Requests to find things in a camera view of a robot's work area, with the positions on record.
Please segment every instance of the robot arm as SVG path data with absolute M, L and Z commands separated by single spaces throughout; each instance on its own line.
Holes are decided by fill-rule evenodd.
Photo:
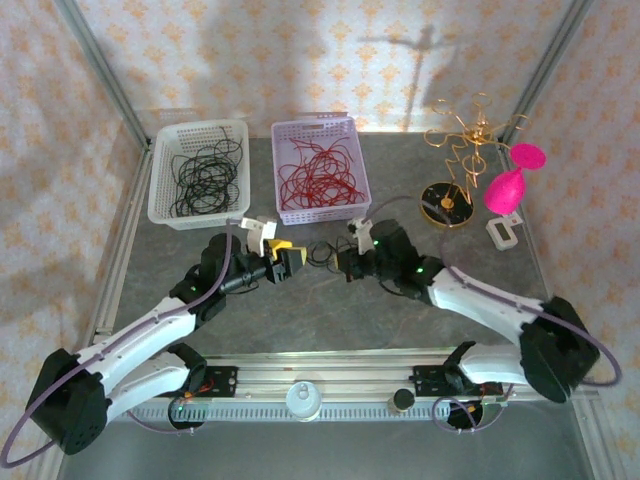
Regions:
M 362 233 L 354 221 L 351 231 L 362 245 Z M 452 268 L 461 283 L 440 259 L 421 256 L 395 220 L 370 229 L 373 248 L 351 248 L 338 253 L 338 268 L 347 281 L 373 276 L 393 281 L 400 293 L 427 305 L 452 310 L 500 333 L 513 345 L 486 347 L 465 342 L 445 362 L 446 381 L 458 393 L 469 385 L 486 382 L 529 384 L 554 402 L 565 402 L 599 358 L 592 344 L 570 330 L 542 318 L 546 312 L 586 332 L 569 302 L 554 297 L 549 302 L 521 297 L 486 285 Z M 487 295 L 478 293 L 480 287 Z M 507 298 L 512 306 L 499 298 Z
M 226 250 L 224 234 L 211 239 L 200 264 L 192 267 L 150 312 L 107 340 L 76 354 L 59 349 L 47 357 L 27 406 L 61 376 L 100 355 L 99 361 L 90 363 L 55 390 L 31 417 L 66 454 L 83 450 L 112 419 L 152 397 L 197 390 L 204 381 L 206 361 L 189 346 L 173 342 L 222 311 L 227 293 L 261 278 L 280 283 L 302 268 L 305 249 L 295 248 L 291 242 L 267 240 L 273 236 L 271 227 L 256 223 L 261 224 L 260 231 L 251 238 L 247 253 L 242 253 L 240 241 L 232 238 L 224 279 L 199 305 L 185 309 L 208 292 L 220 276 Z

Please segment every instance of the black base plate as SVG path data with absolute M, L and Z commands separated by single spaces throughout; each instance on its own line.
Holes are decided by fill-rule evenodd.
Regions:
M 203 385 L 213 381 L 213 388 L 198 393 L 198 398 L 233 398 L 238 383 L 238 367 L 207 367 L 204 373 Z M 181 392 L 167 392 L 158 395 L 163 398 L 182 396 Z
M 445 367 L 441 365 L 418 365 L 413 367 L 413 375 L 409 377 L 416 389 L 416 397 L 455 397 L 459 395 L 482 397 L 484 395 L 502 396 L 502 384 L 489 382 L 473 385 L 464 392 L 459 392 L 445 378 Z
M 453 201 L 453 207 L 449 209 L 443 208 L 442 200 L 445 197 L 449 197 Z M 438 182 L 433 185 L 429 185 L 422 192 L 421 197 L 423 202 L 427 202 L 429 205 L 436 207 L 441 211 L 451 222 L 452 227 L 460 227 L 467 223 L 473 215 L 473 200 L 471 203 L 467 203 L 464 196 L 461 193 L 458 185 L 451 184 L 451 182 Z M 442 217 L 430 209 L 421 206 L 420 210 L 422 214 L 431 222 L 446 227 L 446 222 Z

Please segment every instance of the black round base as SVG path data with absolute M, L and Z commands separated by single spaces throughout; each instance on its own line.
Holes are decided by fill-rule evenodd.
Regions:
M 446 215 L 452 227 L 464 225 L 473 215 L 473 200 L 471 204 L 467 203 L 461 193 L 460 187 L 456 184 L 452 185 L 450 182 L 438 182 L 429 185 L 424 189 L 424 192 L 422 192 L 421 198 L 423 202 L 437 207 L 440 212 Z M 429 210 L 424 205 L 421 207 L 421 211 L 429 221 L 443 227 L 447 226 L 447 223 L 440 215 Z

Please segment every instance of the white plastic clip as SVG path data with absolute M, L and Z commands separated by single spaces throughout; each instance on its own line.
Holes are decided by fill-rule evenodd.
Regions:
M 258 217 L 257 220 L 243 217 L 240 228 L 249 230 L 247 233 L 249 251 L 264 257 L 264 241 L 275 238 L 277 225 L 278 222 L 269 217 Z
M 353 234 L 353 238 L 358 242 L 358 254 L 364 255 L 369 250 L 373 250 L 373 239 L 371 238 L 371 227 L 373 223 L 368 220 L 362 223 L 364 218 L 354 218 L 349 222 L 349 230 Z

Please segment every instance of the white plastic basket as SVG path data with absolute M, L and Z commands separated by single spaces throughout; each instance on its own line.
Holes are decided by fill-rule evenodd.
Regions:
M 211 146 L 226 136 L 242 145 L 242 152 L 229 155 L 238 163 L 238 175 L 233 184 L 238 188 L 238 199 L 229 210 L 209 215 L 172 217 L 171 207 L 176 201 L 177 186 L 171 168 L 176 155 L 192 157 L 203 147 Z M 176 159 L 174 171 L 186 159 Z M 176 230 L 217 227 L 224 225 L 227 218 L 240 219 L 249 209 L 249 131 L 241 120 L 206 120 L 203 122 L 181 123 L 164 127 L 158 132 L 151 169 L 149 206 L 147 215 L 153 223 L 169 225 Z
M 299 210 L 284 210 L 280 199 L 280 187 L 283 180 L 278 171 L 282 165 L 300 164 L 300 154 L 295 150 L 291 139 L 313 140 L 323 148 L 328 148 L 338 139 L 351 154 L 353 164 L 351 173 L 355 178 L 355 187 L 364 194 L 360 203 L 339 205 L 322 208 L 306 208 Z M 371 205 L 371 192 L 367 172 L 356 124 L 351 117 L 311 118 L 293 122 L 278 122 L 271 126 L 271 143 L 273 148 L 273 175 L 276 185 L 276 209 L 285 225 L 300 225 L 304 223 L 328 222 L 331 220 L 350 220 L 354 217 L 364 217 Z

